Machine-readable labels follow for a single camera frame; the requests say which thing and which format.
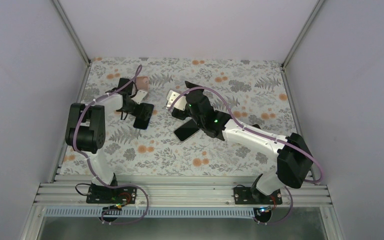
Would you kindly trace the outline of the blue phone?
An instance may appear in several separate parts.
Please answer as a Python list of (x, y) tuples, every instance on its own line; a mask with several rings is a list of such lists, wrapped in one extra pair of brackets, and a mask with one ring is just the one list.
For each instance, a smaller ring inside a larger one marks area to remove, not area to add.
[(135, 117), (133, 127), (140, 130), (146, 130), (153, 115), (154, 105), (150, 103), (141, 103), (134, 108), (132, 115)]

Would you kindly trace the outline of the pink phone case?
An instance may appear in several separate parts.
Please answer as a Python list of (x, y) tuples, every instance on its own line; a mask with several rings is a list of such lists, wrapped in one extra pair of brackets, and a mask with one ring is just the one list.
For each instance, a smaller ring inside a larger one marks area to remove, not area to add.
[(144, 91), (147, 91), (149, 94), (149, 88), (150, 88), (149, 82), (150, 82), (150, 78), (148, 76), (138, 76), (135, 82), (137, 91), (144, 90)]

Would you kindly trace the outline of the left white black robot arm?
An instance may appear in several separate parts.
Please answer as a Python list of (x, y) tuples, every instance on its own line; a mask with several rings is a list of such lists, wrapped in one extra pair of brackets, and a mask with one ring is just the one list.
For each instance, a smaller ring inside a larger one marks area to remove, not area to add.
[(120, 190), (102, 149), (106, 140), (106, 117), (117, 112), (125, 120), (131, 115), (135, 118), (134, 128), (147, 129), (154, 107), (144, 103), (149, 83), (148, 76), (139, 76), (135, 80), (120, 78), (117, 87), (91, 103), (73, 103), (70, 106), (65, 142), (86, 158), (93, 176), (91, 183), (102, 186), (99, 196), (108, 203), (119, 197)]

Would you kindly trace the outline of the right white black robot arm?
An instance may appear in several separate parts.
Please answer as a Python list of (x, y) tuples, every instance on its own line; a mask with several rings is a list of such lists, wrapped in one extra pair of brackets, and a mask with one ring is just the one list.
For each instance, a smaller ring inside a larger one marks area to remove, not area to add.
[(301, 135), (279, 135), (266, 132), (256, 124), (245, 124), (237, 120), (231, 110), (214, 109), (204, 95), (206, 87), (188, 81), (185, 85), (186, 92), (171, 90), (166, 97), (167, 108), (174, 118), (190, 119), (174, 131), (180, 141), (202, 131), (210, 138), (242, 145), (275, 160), (274, 169), (260, 174), (248, 189), (252, 200), (258, 204), (269, 200), (283, 187), (299, 189), (303, 185), (313, 162)]

